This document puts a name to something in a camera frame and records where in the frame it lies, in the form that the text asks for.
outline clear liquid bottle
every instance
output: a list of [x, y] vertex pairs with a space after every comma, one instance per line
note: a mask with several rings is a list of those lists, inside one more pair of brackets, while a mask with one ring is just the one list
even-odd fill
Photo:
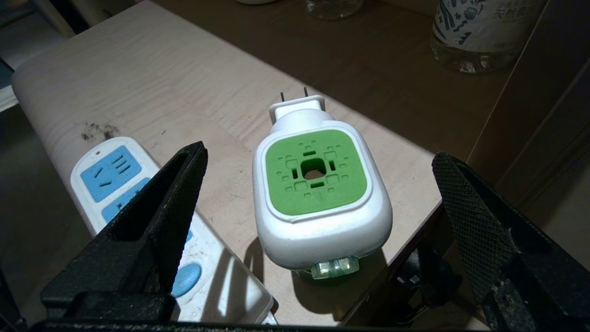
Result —
[[478, 74], [520, 53], [545, 0], [439, 0], [430, 48], [446, 68]]
[[317, 19], [334, 20], [354, 14], [363, 0], [305, 0], [309, 15]]

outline wooden table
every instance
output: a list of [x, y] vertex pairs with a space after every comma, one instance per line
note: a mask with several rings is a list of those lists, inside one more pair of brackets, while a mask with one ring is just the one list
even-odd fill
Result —
[[203, 141], [209, 166], [198, 207], [273, 294], [278, 322], [335, 325], [412, 239], [440, 194], [430, 152], [328, 98], [327, 111], [358, 128], [375, 157], [392, 201], [391, 237], [361, 260], [358, 273], [328, 284], [273, 264], [257, 240], [251, 160], [271, 128], [267, 108], [280, 92], [302, 96], [303, 86], [149, 1], [23, 64], [13, 85], [70, 192], [74, 164], [111, 136], [136, 139], [161, 164]]

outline bottle label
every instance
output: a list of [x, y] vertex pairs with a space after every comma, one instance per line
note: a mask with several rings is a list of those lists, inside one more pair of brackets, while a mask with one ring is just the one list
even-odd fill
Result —
[[542, 0], [438, 0], [432, 31], [450, 47], [470, 52], [517, 51]]

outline transparent green bottle cap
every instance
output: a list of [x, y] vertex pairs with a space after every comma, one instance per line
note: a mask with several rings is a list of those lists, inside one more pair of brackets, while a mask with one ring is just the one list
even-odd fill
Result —
[[358, 270], [359, 259], [351, 256], [312, 265], [312, 278], [315, 280], [334, 278], [351, 274]]

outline black clamp jaw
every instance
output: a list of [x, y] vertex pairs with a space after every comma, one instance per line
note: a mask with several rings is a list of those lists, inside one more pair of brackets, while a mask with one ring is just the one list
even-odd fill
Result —
[[178, 151], [43, 289], [41, 302], [50, 320], [178, 317], [170, 292], [207, 158], [202, 142]]

